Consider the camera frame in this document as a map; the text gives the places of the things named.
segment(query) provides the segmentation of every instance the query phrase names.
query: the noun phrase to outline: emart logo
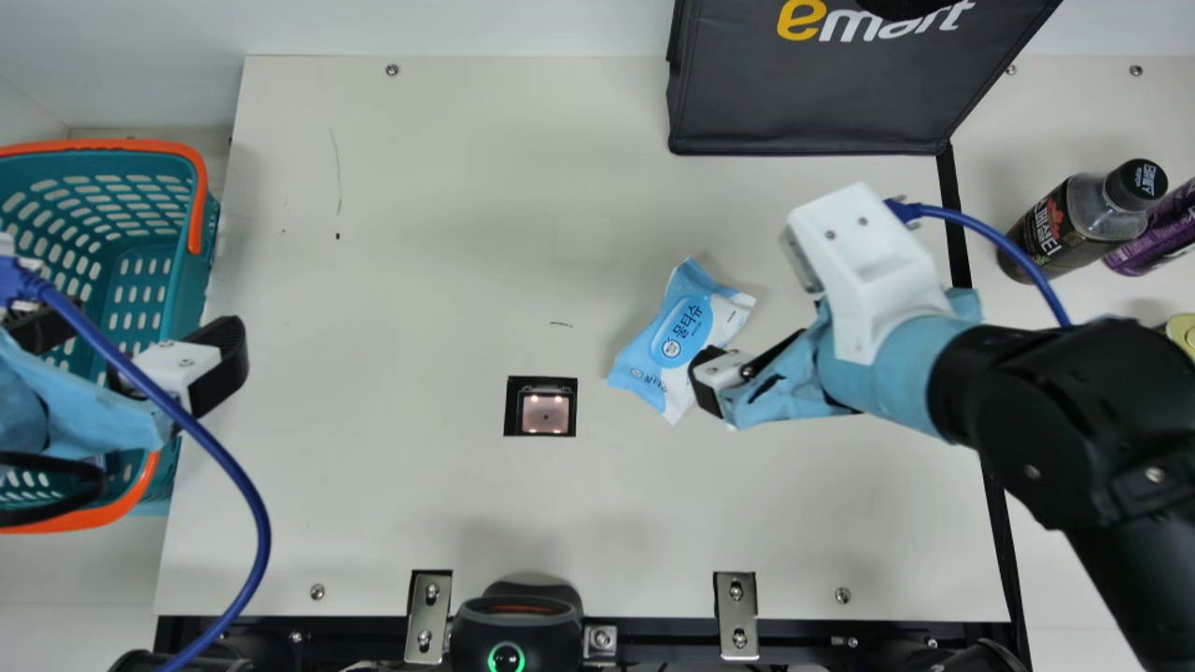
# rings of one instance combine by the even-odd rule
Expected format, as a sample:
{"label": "emart logo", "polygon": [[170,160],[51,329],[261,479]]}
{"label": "emart logo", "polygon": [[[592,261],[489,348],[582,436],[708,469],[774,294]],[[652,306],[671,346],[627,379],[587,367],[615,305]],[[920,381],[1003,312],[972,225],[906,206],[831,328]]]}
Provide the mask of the emart logo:
{"label": "emart logo", "polygon": [[839,42],[854,42],[862,28],[864,42],[871,42],[877,37],[894,39],[906,35],[920,35],[932,28],[958,30],[958,20],[963,12],[974,7],[975,2],[963,0],[920,19],[885,24],[880,17],[862,10],[831,12],[825,0],[789,0],[780,10],[776,32],[792,42],[804,42],[814,37],[817,37],[819,42],[833,42],[835,35]]}

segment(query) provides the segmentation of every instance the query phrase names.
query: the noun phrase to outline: black bottle cap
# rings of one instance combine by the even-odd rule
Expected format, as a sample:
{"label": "black bottle cap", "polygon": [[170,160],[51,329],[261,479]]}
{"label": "black bottle cap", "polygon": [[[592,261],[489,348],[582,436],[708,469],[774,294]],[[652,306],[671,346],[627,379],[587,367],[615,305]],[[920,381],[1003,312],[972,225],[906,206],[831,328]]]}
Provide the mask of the black bottle cap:
{"label": "black bottle cap", "polygon": [[1104,189],[1111,202],[1126,210],[1144,210],[1166,195],[1166,171],[1148,159],[1133,159],[1108,173]]}

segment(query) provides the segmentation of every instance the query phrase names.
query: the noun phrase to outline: bottle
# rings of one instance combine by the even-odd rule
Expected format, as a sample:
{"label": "bottle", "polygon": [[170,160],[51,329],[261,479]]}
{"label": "bottle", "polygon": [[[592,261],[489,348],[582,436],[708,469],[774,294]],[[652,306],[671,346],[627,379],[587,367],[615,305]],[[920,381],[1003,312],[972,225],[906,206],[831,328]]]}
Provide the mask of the bottle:
{"label": "bottle", "polygon": [[[1080,172],[1025,213],[1007,236],[1047,277],[1059,277],[1145,233],[1145,212],[1166,185],[1165,171],[1147,159],[1133,159],[1107,176]],[[1009,277],[1030,282],[1011,257],[1000,252],[997,259]]]}
{"label": "bottle", "polygon": [[1104,257],[1108,268],[1138,277],[1195,250],[1195,179],[1150,208],[1147,219],[1140,238]]}

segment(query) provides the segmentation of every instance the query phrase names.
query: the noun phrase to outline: basket handle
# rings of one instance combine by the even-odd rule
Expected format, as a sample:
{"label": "basket handle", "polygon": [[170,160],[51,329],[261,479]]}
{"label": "basket handle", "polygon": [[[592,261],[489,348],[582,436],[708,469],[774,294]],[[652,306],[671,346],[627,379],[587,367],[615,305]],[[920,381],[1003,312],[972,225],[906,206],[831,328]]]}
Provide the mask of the basket handle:
{"label": "basket handle", "polygon": [[75,530],[102,527],[109,523],[121,519],[125,513],[133,511],[133,507],[137,506],[137,502],[141,501],[141,496],[146,494],[146,489],[153,481],[154,471],[158,469],[158,453],[159,451],[154,451],[146,454],[145,464],[141,466],[141,474],[134,478],[129,489],[125,490],[124,494],[116,501],[92,508],[72,511],[71,513],[59,515],[49,520],[43,520],[41,523],[20,525],[17,527],[0,527],[0,534],[73,532]]}
{"label": "basket handle", "polygon": [[165,140],[137,140],[135,138],[81,138],[75,140],[50,140],[48,142],[10,145],[0,147],[0,157],[87,149],[173,154],[190,161],[191,167],[195,169],[195,200],[191,201],[191,218],[186,231],[186,251],[192,255],[198,255],[203,251],[203,203],[208,197],[208,169],[203,164],[203,157],[186,145],[166,142]]}
{"label": "basket handle", "polygon": [[42,523],[60,515],[66,515],[90,505],[104,494],[104,472],[93,464],[33,453],[0,451],[0,465],[29,471],[61,474],[63,476],[74,476],[75,478],[92,482],[91,487],[86,490],[81,490],[56,502],[33,508],[0,511],[0,529],[14,527],[17,525],[32,525],[35,523]]}

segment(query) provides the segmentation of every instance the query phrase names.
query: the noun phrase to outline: purple bottle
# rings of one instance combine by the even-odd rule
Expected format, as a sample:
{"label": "purple bottle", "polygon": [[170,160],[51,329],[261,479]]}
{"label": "purple bottle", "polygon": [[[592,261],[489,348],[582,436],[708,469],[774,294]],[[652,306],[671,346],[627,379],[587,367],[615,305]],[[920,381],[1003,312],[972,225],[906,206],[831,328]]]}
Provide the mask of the purple bottle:
{"label": "purple bottle", "polygon": [[1171,191],[1150,208],[1150,226],[1104,257],[1121,275],[1141,276],[1195,250],[1195,179]]}

